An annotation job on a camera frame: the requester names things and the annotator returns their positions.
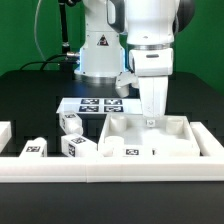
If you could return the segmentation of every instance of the black cable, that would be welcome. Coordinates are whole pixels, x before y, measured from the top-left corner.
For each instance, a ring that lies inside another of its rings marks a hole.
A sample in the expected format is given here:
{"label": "black cable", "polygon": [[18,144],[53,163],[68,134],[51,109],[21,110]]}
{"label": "black cable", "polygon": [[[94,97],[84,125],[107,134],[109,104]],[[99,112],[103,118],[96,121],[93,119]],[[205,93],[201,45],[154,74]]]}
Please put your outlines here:
{"label": "black cable", "polygon": [[29,62],[29,63],[23,65],[19,70],[21,71],[29,65],[43,64],[43,63],[46,63],[46,62],[47,62],[47,64],[60,64],[60,63],[75,64],[74,61],[34,61],[34,62]]}
{"label": "black cable", "polygon": [[56,55],[53,55],[51,57],[49,57],[44,63],[43,65],[40,67],[40,70],[44,70],[44,67],[47,65],[47,62],[50,62],[56,58],[60,58],[60,57],[66,57],[67,55],[66,54],[56,54]]}

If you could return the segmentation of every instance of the robot logo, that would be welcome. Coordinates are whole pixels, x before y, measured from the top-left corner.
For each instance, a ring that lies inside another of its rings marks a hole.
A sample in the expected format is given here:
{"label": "robot logo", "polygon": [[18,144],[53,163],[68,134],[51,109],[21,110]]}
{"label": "robot logo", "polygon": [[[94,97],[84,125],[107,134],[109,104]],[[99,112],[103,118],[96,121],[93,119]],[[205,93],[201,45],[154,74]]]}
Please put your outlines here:
{"label": "robot logo", "polygon": [[99,40],[97,45],[98,46],[109,46],[109,44],[107,42],[107,39],[106,39],[106,37],[104,35],[100,38],[100,40]]}

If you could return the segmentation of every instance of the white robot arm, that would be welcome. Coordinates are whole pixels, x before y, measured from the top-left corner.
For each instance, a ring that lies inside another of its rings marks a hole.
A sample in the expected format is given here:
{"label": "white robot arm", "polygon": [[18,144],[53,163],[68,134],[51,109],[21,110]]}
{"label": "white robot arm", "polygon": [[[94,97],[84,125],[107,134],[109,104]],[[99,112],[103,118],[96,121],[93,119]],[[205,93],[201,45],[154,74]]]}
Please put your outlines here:
{"label": "white robot arm", "polygon": [[149,120],[165,113],[168,75],[173,73],[174,21],[178,9],[191,2],[107,0],[108,23],[115,31],[128,33],[129,67],[133,71],[132,75],[117,77],[117,92],[125,97],[128,84],[139,87],[143,115]]}

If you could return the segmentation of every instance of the white cube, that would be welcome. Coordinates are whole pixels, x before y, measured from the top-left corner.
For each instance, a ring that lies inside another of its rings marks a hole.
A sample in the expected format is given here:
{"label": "white cube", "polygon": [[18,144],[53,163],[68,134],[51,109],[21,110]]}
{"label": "white cube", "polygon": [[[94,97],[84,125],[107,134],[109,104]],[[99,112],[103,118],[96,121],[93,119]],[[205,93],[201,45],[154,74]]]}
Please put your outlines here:
{"label": "white cube", "polygon": [[47,157],[47,142],[43,138],[37,138],[35,140],[27,141],[23,151],[21,152],[20,158],[39,158]]}
{"label": "white cube", "polygon": [[69,157],[101,157],[97,144],[79,134],[61,138],[62,153]]}
{"label": "white cube", "polygon": [[59,122],[65,134],[83,134],[82,119],[74,111],[59,113]]}

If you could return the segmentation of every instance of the black tabletop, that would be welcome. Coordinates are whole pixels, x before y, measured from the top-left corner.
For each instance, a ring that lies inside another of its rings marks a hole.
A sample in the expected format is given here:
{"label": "black tabletop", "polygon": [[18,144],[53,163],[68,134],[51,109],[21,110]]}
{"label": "black tabletop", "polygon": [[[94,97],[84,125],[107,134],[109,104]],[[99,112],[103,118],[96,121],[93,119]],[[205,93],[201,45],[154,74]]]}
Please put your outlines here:
{"label": "black tabletop", "polygon": [[[0,77],[0,120],[13,138],[1,156],[17,156],[43,136],[60,155],[56,110],[63,97],[118,97],[113,85],[75,82],[55,71],[11,71]],[[131,98],[139,97],[131,89]],[[224,97],[189,73],[170,77],[166,114],[201,121],[223,144]],[[82,115],[85,136],[98,141],[105,115]],[[0,223],[223,223],[223,182],[0,184]]]}

